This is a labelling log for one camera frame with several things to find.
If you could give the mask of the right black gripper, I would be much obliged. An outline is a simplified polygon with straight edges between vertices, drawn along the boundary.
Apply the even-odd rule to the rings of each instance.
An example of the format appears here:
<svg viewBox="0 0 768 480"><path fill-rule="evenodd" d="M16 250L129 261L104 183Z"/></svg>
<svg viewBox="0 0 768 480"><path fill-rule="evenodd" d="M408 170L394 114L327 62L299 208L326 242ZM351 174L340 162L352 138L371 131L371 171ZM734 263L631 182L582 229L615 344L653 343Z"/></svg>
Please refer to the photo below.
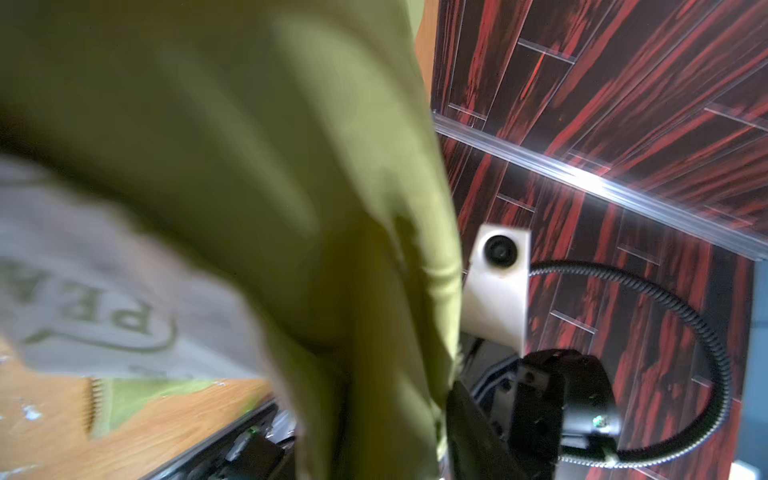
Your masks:
<svg viewBox="0 0 768 480"><path fill-rule="evenodd" d="M591 355L549 349L519 356L464 335L459 379L527 479L552 479L568 453L617 462L621 429L610 381Z"/></svg>

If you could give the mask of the green Snoopy zip jacket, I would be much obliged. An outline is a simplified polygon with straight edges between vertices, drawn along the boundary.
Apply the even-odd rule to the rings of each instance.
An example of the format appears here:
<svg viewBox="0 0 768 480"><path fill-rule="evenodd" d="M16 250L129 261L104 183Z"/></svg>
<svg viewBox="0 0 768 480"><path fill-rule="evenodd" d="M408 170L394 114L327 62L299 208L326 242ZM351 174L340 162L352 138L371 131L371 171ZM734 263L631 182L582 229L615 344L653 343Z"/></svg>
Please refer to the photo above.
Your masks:
<svg viewBox="0 0 768 480"><path fill-rule="evenodd" d="M420 1L5 1L1 331L268 378L301 479L436 479L462 289Z"/></svg>

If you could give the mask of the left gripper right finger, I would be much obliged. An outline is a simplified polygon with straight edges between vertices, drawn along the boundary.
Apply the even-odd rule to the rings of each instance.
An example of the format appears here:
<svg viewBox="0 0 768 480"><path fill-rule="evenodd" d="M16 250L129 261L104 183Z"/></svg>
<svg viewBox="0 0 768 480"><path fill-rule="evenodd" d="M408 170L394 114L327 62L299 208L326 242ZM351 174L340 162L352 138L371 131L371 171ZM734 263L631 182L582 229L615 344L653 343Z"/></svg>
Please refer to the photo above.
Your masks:
<svg viewBox="0 0 768 480"><path fill-rule="evenodd" d="M460 380L448 395L446 422L453 479L527 479Z"/></svg>

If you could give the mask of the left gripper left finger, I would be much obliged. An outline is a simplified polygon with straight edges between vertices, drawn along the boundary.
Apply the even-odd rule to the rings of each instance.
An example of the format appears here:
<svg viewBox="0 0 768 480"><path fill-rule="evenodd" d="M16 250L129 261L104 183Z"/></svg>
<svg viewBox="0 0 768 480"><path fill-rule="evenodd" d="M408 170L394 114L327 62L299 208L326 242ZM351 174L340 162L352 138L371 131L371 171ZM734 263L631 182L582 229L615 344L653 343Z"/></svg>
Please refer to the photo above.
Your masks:
<svg viewBox="0 0 768 480"><path fill-rule="evenodd" d="M294 479L297 422L270 399L145 477Z"/></svg>

